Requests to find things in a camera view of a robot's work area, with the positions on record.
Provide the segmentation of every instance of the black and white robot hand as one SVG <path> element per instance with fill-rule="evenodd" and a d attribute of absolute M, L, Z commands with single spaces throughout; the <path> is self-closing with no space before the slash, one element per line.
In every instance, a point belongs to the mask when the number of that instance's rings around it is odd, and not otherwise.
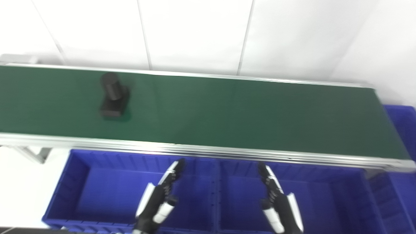
<path fill-rule="evenodd" d="M 273 231 L 277 234 L 302 234 L 303 223 L 295 195 L 283 193 L 275 174 L 264 162 L 259 162 L 258 171 L 268 196 L 260 203 Z"/>
<path fill-rule="evenodd" d="M 178 201 L 170 193 L 172 183 L 179 179 L 184 167 L 184 159 L 174 161 L 156 186 L 152 183 L 147 184 L 137 208 L 132 234 L 155 234 Z"/>

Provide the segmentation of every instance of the blue bin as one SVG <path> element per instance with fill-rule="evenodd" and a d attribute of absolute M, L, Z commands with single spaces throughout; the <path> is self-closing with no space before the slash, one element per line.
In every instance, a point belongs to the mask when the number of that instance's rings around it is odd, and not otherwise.
<path fill-rule="evenodd" d="M 157 184 L 175 156 L 72 150 L 43 222 L 72 232 L 129 233 L 147 183 Z M 173 186 L 179 204 L 161 232 L 212 233 L 216 162 L 187 157 Z"/>
<path fill-rule="evenodd" d="M 73 232 L 130 233 L 148 182 L 178 156 L 72 150 L 43 221 Z M 184 157 L 173 187 L 179 203 L 159 233 L 271 234 L 259 200 L 266 188 L 257 162 Z M 390 234 L 364 170 L 268 162 L 297 198 L 306 234 Z"/>
<path fill-rule="evenodd" d="M 411 106 L 384 105 L 410 157 L 416 161 L 416 111 Z"/>
<path fill-rule="evenodd" d="M 267 163 L 288 194 L 296 196 L 307 234 L 381 234 L 364 171 L 357 168 Z M 266 198 L 257 163 L 220 162 L 220 233 L 271 233 L 259 200 Z"/>
<path fill-rule="evenodd" d="M 369 181 L 387 233 L 416 234 L 413 225 L 416 215 L 414 176 L 385 172 Z"/>

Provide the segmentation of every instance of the white floor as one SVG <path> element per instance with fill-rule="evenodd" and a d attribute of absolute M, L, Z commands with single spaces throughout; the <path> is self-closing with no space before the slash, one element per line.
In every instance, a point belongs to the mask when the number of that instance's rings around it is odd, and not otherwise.
<path fill-rule="evenodd" d="M 47 227 L 42 216 L 68 155 L 69 149 L 53 149 L 45 164 L 37 164 L 0 147 L 0 227 Z"/>

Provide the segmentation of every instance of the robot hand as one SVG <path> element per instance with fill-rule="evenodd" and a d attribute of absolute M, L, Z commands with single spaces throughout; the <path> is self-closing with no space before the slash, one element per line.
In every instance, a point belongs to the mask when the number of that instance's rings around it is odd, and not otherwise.
<path fill-rule="evenodd" d="M 158 185 L 148 183 L 136 212 L 132 234 L 154 234 L 177 203 L 171 195 L 172 183 L 179 179 L 185 160 L 174 161 L 160 179 Z"/>
<path fill-rule="evenodd" d="M 264 162 L 259 162 L 258 171 L 267 187 L 267 199 L 261 199 L 261 207 L 275 233 L 302 234 L 303 223 L 293 193 L 285 195 L 275 174 Z"/>

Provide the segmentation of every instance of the green belt surface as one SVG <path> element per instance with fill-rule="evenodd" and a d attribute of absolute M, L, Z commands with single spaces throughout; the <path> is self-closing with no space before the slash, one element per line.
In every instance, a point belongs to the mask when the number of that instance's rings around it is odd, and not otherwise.
<path fill-rule="evenodd" d="M 104 73 L 0 66 L 0 132 L 409 159 L 370 88 L 118 72 L 110 118 Z"/>

